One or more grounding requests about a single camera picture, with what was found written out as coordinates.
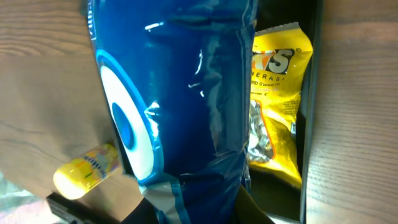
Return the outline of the yellow candy bag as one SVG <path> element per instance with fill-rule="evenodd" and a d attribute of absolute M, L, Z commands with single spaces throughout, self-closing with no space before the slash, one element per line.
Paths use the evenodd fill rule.
<path fill-rule="evenodd" d="M 256 32 L 252 52 L 246 157 L 252 168 L 299 189 L 296 122 L 311 41 L 298 22 L 291 22 Z"/>

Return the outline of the dark green open box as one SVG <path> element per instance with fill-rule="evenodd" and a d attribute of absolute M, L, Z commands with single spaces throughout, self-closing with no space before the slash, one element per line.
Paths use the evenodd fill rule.
<path fill-rule="evenodd" d="M 315 117 L 322 12 L 323 2 L 316 0 L 259 2 L 256 32 L 298 22 L 313 47 L 313 54 L 302 82 L 296 122 L 295 143 L 297 164 L 302 178 L 301 188 L 293 187 L 270 172 L 249 166 L 251 195 L 259 208 L 275 223 L 305 223 L 307 221 L 307 179 Z"/>

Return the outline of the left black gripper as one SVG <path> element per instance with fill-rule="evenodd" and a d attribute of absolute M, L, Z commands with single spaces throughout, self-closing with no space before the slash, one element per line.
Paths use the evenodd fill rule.
<path fill-rule="evenodd" d="M 106 213 L 92 210 L 55 192 L 48 195 L 46 201 L 50 211 L 69 224 L 119 224 L 118 220 Z"/>

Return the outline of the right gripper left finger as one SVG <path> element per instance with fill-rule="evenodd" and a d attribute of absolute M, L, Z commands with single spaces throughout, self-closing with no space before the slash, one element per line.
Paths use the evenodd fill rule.
<path fill-rule="evenodd" d="M 145 198 L 120 224 L 159 224 L 152 204 Z"/>

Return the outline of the yellow candy tube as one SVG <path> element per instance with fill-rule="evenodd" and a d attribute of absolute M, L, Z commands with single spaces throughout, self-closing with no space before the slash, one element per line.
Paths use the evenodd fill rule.
<path fill-rule="evenodd" d="M 117 149 L 106 143 L 60 166 L 53 175 L 53 182 L 62 196 L 76 200 L 108 178 L 119 166 Z"/>

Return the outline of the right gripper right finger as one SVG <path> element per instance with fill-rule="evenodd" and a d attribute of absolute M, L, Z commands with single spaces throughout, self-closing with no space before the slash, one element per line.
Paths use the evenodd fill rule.
<path fill-rule="evenodd" d="M 236 196 L 233 223 L 275 224 L 255 203 L 246 189 L 240 185 Z"/>

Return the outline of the blue Oreo cookie pack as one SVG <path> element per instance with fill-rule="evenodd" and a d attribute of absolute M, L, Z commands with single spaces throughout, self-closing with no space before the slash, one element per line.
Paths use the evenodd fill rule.
<path fill-rule="evenodd" d="M 87 11 L 126 174 L 161 223 L 228 223 L 250 181 L 257 2 L 89 0 Z"/>

